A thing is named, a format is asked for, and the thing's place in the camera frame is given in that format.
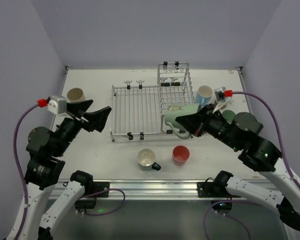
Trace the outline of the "dark teal mug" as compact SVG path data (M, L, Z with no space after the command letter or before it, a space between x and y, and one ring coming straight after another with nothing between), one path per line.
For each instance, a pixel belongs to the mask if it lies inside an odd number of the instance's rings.
M156 162L155 153L151 149L142 149L137 155L137 163L141 170L160 171L162 167Z

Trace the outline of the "light blue mug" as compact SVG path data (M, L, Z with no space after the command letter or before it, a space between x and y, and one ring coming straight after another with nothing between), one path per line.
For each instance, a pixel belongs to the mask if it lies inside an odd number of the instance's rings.
M202 85L198 88L195 97L195 103L207 105L213 95L213 89L207 85Z

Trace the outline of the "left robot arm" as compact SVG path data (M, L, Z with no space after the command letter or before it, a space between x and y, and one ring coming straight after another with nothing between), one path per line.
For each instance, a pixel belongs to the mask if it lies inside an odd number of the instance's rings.
M77 170L71 175L64 192L45 210L65 166L65 161L60 157L81 130L100 133L106 126L111 107L88 112L92 103L92 100L67 102L65 97L53 95L39 99L21 115L14 130L13 154L21 178L23 197L8 240L51 240L57 225L75 202L80 197L96 195L93 176ZM47 107L54 115L66 117L55 131L38 126L29 133L26 151L30 160L23 172L17 153L18 132L24 117L38 107Z

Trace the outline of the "sage green mug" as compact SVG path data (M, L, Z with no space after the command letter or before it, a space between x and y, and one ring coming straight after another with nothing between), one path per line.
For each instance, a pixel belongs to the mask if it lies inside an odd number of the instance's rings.
M172 133L175 134L179 139L187 140L191 137L190 133L176 121L177 117L183 117L187 115L195 114L201 108L200 103L187 104L187 105L170 105L165 110L164 123L166 126L171 128Z

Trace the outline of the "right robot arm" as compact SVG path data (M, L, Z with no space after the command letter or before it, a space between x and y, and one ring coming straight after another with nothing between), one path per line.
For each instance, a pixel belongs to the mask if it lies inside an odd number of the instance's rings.
M221 197L238 196L259 204L276 213L287 226L300 231L300 189L289 175L281 151L259 135L263 125L251 113L240 112L228 123L220 111L209 104L175 120L195 137L207 133L240 152L238 159L245 166L276 187L275 190L263 188L222 170L207 189Z

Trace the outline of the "light green cup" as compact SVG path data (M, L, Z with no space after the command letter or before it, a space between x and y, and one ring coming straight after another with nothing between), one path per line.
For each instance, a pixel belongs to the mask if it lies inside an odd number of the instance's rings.
M229 124L231 124L236 116L236 113L228 109L222 112L222 116Z

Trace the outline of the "pink cup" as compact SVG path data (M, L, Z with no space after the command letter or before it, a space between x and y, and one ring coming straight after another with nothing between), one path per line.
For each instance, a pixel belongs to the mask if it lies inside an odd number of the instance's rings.
M189 157L190 151L186 146L178 145L172 151L172 161L176 166L182 166Z

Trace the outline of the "tall beige cup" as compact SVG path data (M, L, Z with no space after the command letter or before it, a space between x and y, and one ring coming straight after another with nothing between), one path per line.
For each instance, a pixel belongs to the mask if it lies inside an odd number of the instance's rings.
M86 100L83 90L79 87L70 89L66 94L66 98L70 103L78 103Z

